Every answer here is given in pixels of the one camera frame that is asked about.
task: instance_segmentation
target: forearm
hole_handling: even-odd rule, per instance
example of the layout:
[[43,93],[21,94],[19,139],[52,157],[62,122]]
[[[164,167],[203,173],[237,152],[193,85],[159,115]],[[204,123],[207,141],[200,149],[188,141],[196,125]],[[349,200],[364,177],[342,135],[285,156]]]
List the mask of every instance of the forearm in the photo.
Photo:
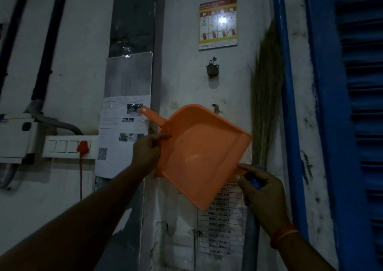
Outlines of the forearm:
[[127,168],[0,258],[0,269],[93,269],[143,175]]
[[289,271],[327,271],[334,268],[299,233],[280,240],[277,247]]

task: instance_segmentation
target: orange dustpan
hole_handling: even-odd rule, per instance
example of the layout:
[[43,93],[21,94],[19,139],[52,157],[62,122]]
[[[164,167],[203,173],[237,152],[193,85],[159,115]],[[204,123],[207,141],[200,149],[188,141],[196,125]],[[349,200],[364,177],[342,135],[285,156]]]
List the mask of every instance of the orange dustpan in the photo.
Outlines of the orange dustpan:
[[201,105],[186,105],[166,120],[146,106],[140,113],[172,134],[161,142],[157,171],[169,179],[193,204],[205,211],[225,182],[252,135]]

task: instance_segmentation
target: hand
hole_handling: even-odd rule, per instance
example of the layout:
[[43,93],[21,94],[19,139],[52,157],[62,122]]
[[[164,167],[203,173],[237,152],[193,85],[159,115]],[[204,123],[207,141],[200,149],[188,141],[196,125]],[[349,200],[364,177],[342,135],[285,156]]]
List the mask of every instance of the hand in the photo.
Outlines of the hand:
[[238,163],[238,167],[254,173],[265,182],[265,186],[257,190],[245,177],[237,176],[238,185],[248,197],[251,210],[258,217],[263,230],[271,236],[280,227],[290,223],[283,184],[271,173],[260,168],[244,163]]
[[139,169],[146,176],[158,163],[161,156],[160,140],[169,139],[171,134],[151,134],[145,136],[133,145],[133,159],[131,167]]

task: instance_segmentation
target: broom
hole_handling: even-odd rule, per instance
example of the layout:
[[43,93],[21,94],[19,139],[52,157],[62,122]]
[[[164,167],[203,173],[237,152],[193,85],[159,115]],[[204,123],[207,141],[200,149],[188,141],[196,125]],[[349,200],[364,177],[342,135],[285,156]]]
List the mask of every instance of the broom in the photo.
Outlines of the broom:
[[[284,70],[275,21],[261,41],[256,68],[251,75],[252,164],[266,167],[280,113]],[[257,269],[259,221],[247,208],[242,271]]]

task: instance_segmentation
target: qr code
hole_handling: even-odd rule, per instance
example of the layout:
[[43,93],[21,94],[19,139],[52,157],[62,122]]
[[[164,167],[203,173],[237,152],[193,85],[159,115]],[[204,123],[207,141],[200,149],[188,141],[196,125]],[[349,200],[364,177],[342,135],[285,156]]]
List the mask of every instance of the qr code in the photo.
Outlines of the qr code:
[[98,149],[97,160],[105,160],[107,158],[108,148],[100,147]]

